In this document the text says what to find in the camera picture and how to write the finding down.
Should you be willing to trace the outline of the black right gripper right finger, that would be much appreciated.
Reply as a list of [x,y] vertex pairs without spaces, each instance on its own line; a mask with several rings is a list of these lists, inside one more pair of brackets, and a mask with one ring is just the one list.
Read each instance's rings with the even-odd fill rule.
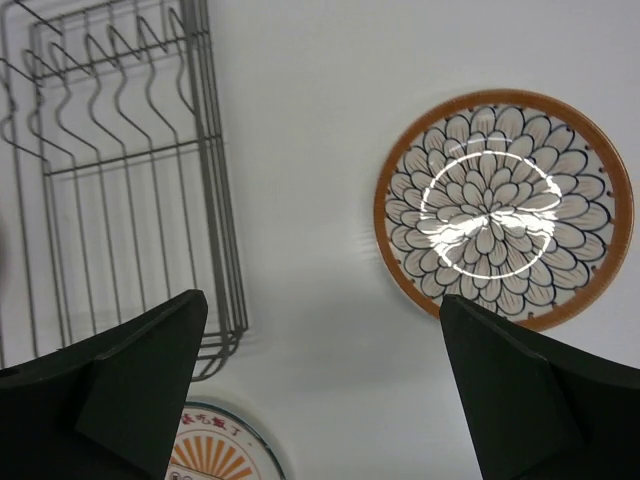
[[459,295],[439,317],[483,478],[638,478],[638,369]]

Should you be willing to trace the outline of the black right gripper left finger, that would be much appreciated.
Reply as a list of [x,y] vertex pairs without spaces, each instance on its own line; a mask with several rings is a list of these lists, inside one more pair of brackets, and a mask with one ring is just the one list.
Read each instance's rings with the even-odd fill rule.
[[2,478],[164,478],[207,315],[187,290],[2,370]]

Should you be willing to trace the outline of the white plate orange sunburst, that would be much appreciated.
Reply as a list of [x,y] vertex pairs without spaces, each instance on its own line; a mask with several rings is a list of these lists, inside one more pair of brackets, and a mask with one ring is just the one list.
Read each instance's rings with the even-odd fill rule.
[[226,407],[185,403],[165,477],[170,480],[286,480],[261,432]]

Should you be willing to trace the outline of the floral plate orange rim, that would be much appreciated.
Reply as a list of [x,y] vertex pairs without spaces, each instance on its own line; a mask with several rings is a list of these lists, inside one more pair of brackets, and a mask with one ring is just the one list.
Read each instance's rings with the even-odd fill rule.
[[380,171],[373,217],[387,270],[423,311],[459,295],[542,331],[611,285],[634,198],[620,154],[588,117],[536,92],[490,89],[406,129]]

